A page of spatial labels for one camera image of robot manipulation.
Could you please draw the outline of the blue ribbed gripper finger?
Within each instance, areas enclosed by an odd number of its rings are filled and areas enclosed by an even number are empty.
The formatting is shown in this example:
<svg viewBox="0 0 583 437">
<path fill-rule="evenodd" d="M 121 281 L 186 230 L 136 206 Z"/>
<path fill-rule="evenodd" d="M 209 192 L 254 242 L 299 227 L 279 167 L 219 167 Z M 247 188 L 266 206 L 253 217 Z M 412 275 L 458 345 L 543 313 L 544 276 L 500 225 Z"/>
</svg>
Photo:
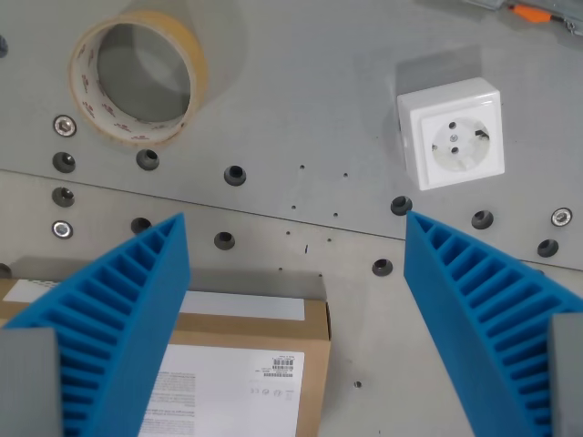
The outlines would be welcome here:
<svg viewBox="0 0 583 437">
<path fill-rule="evenodd" d="M 8 330 L 56 335 L 65 436 L 136 436 L 189 285 L 177 214 L 31 302 Z"/>
<path fill-rule="evenodd" d="M 414 211 L 404 277 L 476 436 L 552 435 L 547 335 L 582 299 L 522 261 Z"/>
</svg>

